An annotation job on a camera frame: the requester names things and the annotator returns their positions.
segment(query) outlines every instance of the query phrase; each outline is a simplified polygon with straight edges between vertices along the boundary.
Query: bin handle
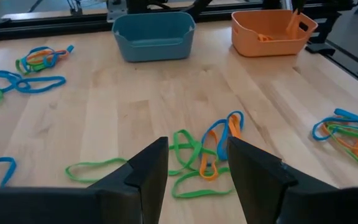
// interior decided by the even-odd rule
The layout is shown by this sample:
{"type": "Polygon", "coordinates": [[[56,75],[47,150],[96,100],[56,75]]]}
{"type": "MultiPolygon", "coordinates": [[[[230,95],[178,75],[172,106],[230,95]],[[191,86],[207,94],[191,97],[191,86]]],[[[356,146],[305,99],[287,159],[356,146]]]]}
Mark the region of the bin handle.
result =
{"type": "Polygon", "coordinates": [[[252,35],[255,36],[255,39],[258,39],[258,33],[256,33],[255,31],[253,31],[251,29],[247,29],[247,28],[243,27],[242,25],[240,25],[240,23],[238,23],[237,21],[234,20],[233,16],[232,16],[232,21],[233,21],[232,30],[234,31],[234,33],[236,35],[238,35],[240,33],[240,29],[245,29],[245,30],[248,30],[248,31],[252,32],[252,35]]]}
{"type": "Polygon", "coordinates": [[[317,28],[317,26],[318,26],[318,24],[315,21],[309,20],[303,13],[300,14],[300,23],[299,23],[299,25],[300,24],[304,24],[308,28],[305,31],[306,35],[305,35],[304,39],[307,38],[309,35],[311,35],[314,32],[314,30],[317,28]]]}

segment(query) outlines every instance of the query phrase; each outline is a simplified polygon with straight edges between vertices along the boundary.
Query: metal frame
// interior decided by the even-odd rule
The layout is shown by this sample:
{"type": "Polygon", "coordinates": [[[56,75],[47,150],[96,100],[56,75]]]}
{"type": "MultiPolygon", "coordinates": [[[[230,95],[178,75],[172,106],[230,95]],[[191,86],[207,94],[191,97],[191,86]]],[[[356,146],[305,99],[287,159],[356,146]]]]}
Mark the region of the metal frame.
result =
{"type": "MultiPolygon", "coordinates": [[[[150,1],[151,0],[109,0],[110,3],[108,6],[111,6],[113,9],[109,10],[108,13],[102,14],[1,21],[0,40],[109,31],[111,30],[115,17],[125,13],[185,11],[191,14],[196,22],[225,21],[231,20],[231,14],[235,11],[276,8],[291,9],[292,2],[299,0],[263,0],[263,2],[245,2],[243,4],[218,6],[208,6],[212,0],[196,0],[193,5],[189,7],[172,9],[149,9],[147,6],[150,4],[150,1]]],[[[331,32],[336,19],[341,15],[338,11],[347,11],[354,7],[354,4],[351,2],[349,4],[335,2],[336,1],[327,2],[327,0],[308,0],[306,2],[303,13],[312,19],[326,19],[324,22],[319,23],[319,27],[316,30],[319,35],[310,39],[309,46],[306,49],[313,53],[324,55],[358,79],[356,72],[350,71],[346,66],[341,65],[333,59],[332,53],[334,50],[330,46],[325,45],[328,34],[331,32]]],[[[353,60],[358,61],[358,58],[349,52],[347,52],[347,55],[353,60]]]]}

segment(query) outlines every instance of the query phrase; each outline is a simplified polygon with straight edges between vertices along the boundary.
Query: blue plastic bin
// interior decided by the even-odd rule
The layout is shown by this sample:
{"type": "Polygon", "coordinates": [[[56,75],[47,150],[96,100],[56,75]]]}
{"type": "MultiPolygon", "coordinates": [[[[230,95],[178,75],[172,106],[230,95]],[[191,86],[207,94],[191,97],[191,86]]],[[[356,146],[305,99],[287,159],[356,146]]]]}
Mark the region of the blue plastic bin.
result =
{"type": "Polygon", "coordinates": [[[161,12],[118,17],[112,32],[126,61],[145,62],[187,58],[195,27],[185,12],[161,12]]]}

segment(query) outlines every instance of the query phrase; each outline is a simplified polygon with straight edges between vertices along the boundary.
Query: wooden table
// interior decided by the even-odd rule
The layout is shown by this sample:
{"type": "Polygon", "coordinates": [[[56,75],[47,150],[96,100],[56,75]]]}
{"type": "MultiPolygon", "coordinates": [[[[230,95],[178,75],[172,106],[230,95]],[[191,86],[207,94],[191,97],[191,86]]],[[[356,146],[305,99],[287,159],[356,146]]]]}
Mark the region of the wooden table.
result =
{"type": "MultiPolygon", "coordinates": [[[[17,160],[9,184],[86,187],[70,181],[64,168],[130,158],[183,128],[200,139],[214,121],[241,110],[246,141],[329,184],[358,186],[358,163],[331,142],[310,137],[312,126],[337,107],[358,114],[358,81],[304,50],[297,56],[241,57],[229,26],[197,24],[188,59],[147,63],[123,61],[110,32],[0,42],[0,70],[10,71],[33,47],[75,46],[67,60],[40,74],[63,75],[65,86],[39,95],[11,91],[0,105],[0,156],[17,160]]],[[[170,155],[170,168],[178,168],[170,155]]],[[[246,222],[236,193],[175,200],[174,180],[168,178],[161,223],[246,222]]],[[[180,191],[231,186],[224,175],[214,182],[189,180],[180,191]]]]}

